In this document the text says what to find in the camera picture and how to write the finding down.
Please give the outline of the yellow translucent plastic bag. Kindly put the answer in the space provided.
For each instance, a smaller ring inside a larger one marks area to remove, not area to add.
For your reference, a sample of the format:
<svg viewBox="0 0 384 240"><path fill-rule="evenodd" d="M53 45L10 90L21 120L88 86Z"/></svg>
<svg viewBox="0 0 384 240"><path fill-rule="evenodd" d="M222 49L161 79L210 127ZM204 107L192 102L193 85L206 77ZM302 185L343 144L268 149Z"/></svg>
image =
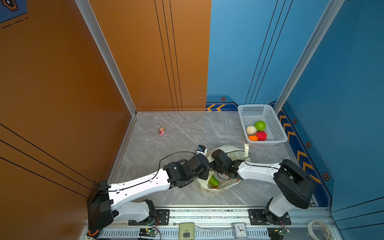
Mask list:
<svg viewBox="0 0 384 240"><path fill-rule="evenodd" d="M211 154L218 149L221 149L222 151L224 151L228 155L228 157L230 157L233 161L244 160L244 158L246 157L244 153L247 153L247 154L249 153L249 151L245 149L239 149L235 146L230 146L230 145L223 145L219 148L215 148L208 151L206 157L208 158L209 162L213 161ZM211 178L212 175L214 175L216 179L220 182L220 186L217 189L212 188L211 186L208 185L209 179ZM191 183L191 187L199 194L203 194L205 196L216 196L236 186L240 182L241 180L239 179L230 179L227 175L220 174L210 169L209 177L207 180L196 178Z"/></svg>

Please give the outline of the yellow green pear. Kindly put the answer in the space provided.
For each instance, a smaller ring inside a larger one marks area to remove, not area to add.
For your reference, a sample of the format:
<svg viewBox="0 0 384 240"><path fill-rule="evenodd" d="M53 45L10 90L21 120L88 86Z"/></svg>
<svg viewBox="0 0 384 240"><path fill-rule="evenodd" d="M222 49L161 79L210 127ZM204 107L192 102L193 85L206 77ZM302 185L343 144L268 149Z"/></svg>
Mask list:
<svg viewBox="0 0 384 240"><path fill-rule="evenodd" d="M216 179L214 175L211 176L209 179L208 185L211 186L212 188L218 188L220 186L220 182Z"/></svg>

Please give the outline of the orange tangerine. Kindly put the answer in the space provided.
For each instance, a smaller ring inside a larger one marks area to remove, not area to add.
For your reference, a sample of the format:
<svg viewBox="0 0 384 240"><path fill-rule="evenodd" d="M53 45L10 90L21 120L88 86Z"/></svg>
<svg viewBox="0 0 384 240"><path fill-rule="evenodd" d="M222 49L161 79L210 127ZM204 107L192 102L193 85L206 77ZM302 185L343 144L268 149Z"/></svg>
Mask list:
<svg viewBox="0 0 384 240"><path fill-rule="evenodd" d="M248 136L248 138L250 141L258 141L259 140L257 135L251 135L251 136Z"/></svg>

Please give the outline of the cream bumpy fruit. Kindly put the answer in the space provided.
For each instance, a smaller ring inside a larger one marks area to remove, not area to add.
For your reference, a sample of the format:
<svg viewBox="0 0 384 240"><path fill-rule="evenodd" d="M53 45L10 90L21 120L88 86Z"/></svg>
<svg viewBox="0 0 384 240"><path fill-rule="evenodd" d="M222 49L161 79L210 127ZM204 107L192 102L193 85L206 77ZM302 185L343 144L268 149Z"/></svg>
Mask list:
<svg viewBox="0 0 384 240"><path fill-rule="evenodd" d="M257 128L255 126L248 126L246 132L249 136L255 135L257 133Z"/></svg>

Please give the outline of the red fruit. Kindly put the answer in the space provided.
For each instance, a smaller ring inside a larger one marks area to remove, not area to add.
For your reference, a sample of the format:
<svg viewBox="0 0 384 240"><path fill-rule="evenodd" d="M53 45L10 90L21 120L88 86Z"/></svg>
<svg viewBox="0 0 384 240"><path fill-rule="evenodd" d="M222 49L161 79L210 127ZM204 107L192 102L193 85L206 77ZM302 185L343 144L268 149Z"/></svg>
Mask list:
<svg viewBox="0 0 384 240"><path fill-rule="evenodd" d="M268 137L267 133L264 131L257 132L256 136L258 138L258 141L266 141Z"/></svg>

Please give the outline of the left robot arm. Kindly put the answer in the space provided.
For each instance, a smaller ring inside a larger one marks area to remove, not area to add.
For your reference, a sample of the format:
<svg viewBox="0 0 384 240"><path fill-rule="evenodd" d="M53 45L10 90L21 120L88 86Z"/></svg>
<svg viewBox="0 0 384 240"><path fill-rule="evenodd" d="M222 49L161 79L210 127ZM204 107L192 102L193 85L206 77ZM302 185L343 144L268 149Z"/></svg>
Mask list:
<svg viewBox="0 0 384 240"><path fill-rule="evenodd" d="M190 160L171 162L156 172L124 183L111 184L100 181L87 198L88 236L98 238L102 229L114 221L135 221L140 225L151 224L156 218L152 201L136 200L152 193L183 188L196 178L207 180L210 163L203 154Z"/></svg>

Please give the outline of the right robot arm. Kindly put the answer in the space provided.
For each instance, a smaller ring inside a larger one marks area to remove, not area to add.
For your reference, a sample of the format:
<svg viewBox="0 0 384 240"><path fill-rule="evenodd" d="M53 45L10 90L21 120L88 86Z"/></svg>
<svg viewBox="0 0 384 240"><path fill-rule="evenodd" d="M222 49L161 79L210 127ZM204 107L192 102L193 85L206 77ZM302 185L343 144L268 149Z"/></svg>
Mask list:
<svg viewBox="0 0 384 240"><path fill-rule="evenodd" d="M261 214L266 224L279 225L290 210L309 208L317 183L297 164L287 159L279 164L255 164L247 161L249 156L243 159L229 156L240 152L216 149L208 154L210 167L230 179L263 181L278 186L281 193L269 200Z"/></svg>

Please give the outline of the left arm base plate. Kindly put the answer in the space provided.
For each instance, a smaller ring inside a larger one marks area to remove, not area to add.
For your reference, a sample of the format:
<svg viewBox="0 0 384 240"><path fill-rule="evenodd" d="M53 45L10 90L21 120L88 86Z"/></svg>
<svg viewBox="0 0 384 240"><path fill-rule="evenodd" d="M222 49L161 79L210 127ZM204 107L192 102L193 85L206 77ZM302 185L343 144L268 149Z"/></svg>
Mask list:
<svg viewBox="0 0 384 240"><path fill-rule="evenodd" d="M141 222L129 221L129 226L167 226L170 219L169 209L156 209L155 212L150 213L149 217Z"/></svg>

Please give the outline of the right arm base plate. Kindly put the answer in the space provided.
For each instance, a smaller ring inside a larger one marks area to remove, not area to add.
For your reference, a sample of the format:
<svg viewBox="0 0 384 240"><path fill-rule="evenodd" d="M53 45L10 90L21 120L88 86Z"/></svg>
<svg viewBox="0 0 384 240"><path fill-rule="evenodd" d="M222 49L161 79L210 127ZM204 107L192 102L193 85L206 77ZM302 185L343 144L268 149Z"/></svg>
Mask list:
<svg viewBox="0 0 384 240"><path fill-rule="evenodd" d="M251 225L273 225L280 226L281 224L289 226L292 224L289 213L286 212L282 217L277 217L270 211L262 209L248 210Z"/></svg>

